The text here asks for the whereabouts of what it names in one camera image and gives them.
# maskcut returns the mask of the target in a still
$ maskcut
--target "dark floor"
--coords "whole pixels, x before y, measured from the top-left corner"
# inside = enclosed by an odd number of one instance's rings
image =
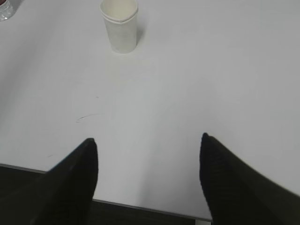
[[[33,181],[41,174],[0,166],[0,198]],[[195,225],[195,220],[93,201],[88,225]]]

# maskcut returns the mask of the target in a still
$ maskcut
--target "table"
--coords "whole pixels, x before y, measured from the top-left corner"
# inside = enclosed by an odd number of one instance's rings
[[[0,163],[47,171],[94,137],[94,198],[210,219],[208,132],[300,194],[300,3],[140,0],[126,55],[99,3],[26,0],[0,24]]]

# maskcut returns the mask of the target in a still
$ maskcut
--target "bottle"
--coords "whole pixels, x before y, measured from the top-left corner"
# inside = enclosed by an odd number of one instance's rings
[[[0,22],[12,17],[14,14],[13,6],[9,0],[0,0]]]

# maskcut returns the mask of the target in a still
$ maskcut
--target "scratch mark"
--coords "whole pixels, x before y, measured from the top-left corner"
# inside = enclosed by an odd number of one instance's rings
[[[82,116],[80,117],[79,119],[76,120],[76,123],[79,123],[79,120],[82,120],[86,117],[89,117],[89,116],[99,116],[99,115],[103,115],[103,114],[100,114],[100,113],[96,113],[96,114],[90,114],[90,115],[87,115],[87,116]]]

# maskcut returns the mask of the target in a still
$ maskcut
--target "white paper cup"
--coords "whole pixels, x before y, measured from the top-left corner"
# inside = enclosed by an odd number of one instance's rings
[[[135,0],[103,0],[100,9],[113,51],[129,53],[136,47],[137,12]]]

